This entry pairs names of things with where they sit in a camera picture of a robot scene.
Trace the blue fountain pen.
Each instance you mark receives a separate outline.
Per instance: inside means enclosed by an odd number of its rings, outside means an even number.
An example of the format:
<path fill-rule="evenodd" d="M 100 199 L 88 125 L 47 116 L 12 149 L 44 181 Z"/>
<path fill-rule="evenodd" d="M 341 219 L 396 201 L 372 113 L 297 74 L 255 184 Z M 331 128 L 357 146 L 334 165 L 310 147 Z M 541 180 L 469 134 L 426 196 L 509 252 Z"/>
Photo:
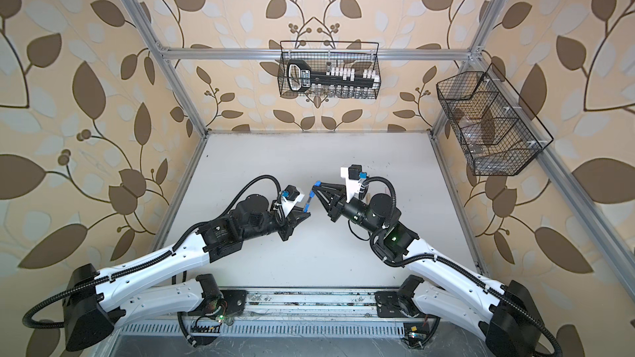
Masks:
<path fill-rule="evenodd" d="M 313 193 L 311 193 L 309 195 L 308 201 L 307 201 L 307 203 L 304 206 L 304 212 L 305 213 L 307 213 L 309 211 L 309 206 L 310 206 L 311 200 L 313 199 L 313 196 L 314 196 Z"/>

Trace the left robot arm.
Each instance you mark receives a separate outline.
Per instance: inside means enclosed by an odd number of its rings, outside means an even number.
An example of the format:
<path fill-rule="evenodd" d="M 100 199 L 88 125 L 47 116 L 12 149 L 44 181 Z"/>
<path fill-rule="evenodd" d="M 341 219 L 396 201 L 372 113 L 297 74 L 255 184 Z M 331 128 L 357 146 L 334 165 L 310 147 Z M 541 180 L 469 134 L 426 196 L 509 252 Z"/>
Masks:
<path fill-rule="evenodd" d="M 65 291 L 30 308 L 21 322 L 34 330 L 64 330 L 68 352 L 87 349 L 125 325 L 174 313 L 181 334 L 192 346 L 208 345 L 185 325 L 190 312 L 222 322 L 229 303 L 212 274 L 187 279 L 198 269 L 241 250 L 245 241 L 276 233 L 287 241 L 309 218 L 299 203 L 304 194 L 276 177 L 260 175 L 248 184 L 270 180 L 276 197 L 247 195 L 247 187 L 216 218 L 188 228 L 173 244 L 141 258 L 97 270 L 76 269 Z"/>

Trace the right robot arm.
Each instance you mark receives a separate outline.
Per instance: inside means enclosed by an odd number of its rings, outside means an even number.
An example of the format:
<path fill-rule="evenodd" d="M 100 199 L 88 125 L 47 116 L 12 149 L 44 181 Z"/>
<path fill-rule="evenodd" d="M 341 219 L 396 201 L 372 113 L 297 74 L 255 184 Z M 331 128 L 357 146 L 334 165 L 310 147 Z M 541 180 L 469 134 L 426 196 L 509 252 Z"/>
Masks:
<path fill-rule="evenodd" d="M 542 337 L 552 355 L 563 354 L 526 287 L 477 274 L 407 228 L 400 222 L 395 187 L 386 178 L 316 183 L 312 193 L 332 221 L 346 218 L 368 231 L 370 249 L 383 264 L 414 273 L 418 283 L 404 299 L 404 313 L 447 320 L 479 337 L 495 356 L 539 356 Z"/>

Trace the black tool in basket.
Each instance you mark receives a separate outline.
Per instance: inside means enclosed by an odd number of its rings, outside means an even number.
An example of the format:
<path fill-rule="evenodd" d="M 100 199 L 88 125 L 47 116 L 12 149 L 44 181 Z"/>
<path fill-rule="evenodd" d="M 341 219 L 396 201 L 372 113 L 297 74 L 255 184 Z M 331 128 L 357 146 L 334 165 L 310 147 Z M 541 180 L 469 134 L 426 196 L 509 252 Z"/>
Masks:
<path fill-rule="evenodd" d="M 317 65 L 310 66 L 306 61 L 296 59 L 290 60 L 284 67 L 283 80 L 291 91 L 298 93 L 321 88 L 379 90 L 381 85 L 380 75 L 374 69 L 356 70 L 327 65 L 321 71 Z"/>

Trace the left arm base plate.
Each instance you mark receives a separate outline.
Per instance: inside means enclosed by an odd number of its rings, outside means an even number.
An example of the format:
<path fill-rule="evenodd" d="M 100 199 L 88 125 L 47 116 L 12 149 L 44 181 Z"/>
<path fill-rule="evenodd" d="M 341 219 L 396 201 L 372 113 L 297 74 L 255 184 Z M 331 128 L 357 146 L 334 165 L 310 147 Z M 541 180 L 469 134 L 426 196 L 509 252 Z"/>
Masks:
<path fill-rule="evenodd" d="M 221 289 L 221 297 L 213 302 L 202 302 L 192 312 L 187 312 L 187 317 L 202 317 L 215 315 L 216 317 L 241 316 L 246 308 L 246 289 Z"/>

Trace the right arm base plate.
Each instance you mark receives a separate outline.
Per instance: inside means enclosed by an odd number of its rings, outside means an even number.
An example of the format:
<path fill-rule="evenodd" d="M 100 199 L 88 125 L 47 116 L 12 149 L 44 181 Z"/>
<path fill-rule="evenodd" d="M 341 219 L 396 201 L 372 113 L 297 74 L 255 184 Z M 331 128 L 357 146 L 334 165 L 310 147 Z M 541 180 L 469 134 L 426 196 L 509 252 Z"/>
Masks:
<path fill-rule="evenodd" d="M 377 316 L 380 318 L 439 319 L 438 316 L 419 310 L 411 297 L 399 291 L 375 292 L 375 306 Z"/>

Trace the aluminium cage frame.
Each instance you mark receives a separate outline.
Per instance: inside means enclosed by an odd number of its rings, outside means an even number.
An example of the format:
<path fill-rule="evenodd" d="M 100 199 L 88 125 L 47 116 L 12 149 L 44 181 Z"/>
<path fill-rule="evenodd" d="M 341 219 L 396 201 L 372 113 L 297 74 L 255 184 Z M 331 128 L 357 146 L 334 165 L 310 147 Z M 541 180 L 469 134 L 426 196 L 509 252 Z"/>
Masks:
<path fill-rule="evenodd" d="M 634 245 L 634 0 L 137 0 L 164 46 L 203 50 L 269 49 L 290 41 L 360 41 L 368 49 L 423 51 L 425 58 L 383 59 L 377 99 L 282 98 L 272 59 L 173 61 L 212 132 L 228 132 L 211 86 L 235 96 L 248 132 L 299 147 L 292 170 L 332 182 L 348 160 L 396 179 L 398 205 L 422 212 L 423 235 L 457 258 L 455 221 L 443 221 L 446 192 L 433 160 L 413 133 L 433 128 L 441 111 L 435 86 L 474 51 L 553 137 L 552 152 L 625 246 Z"/>

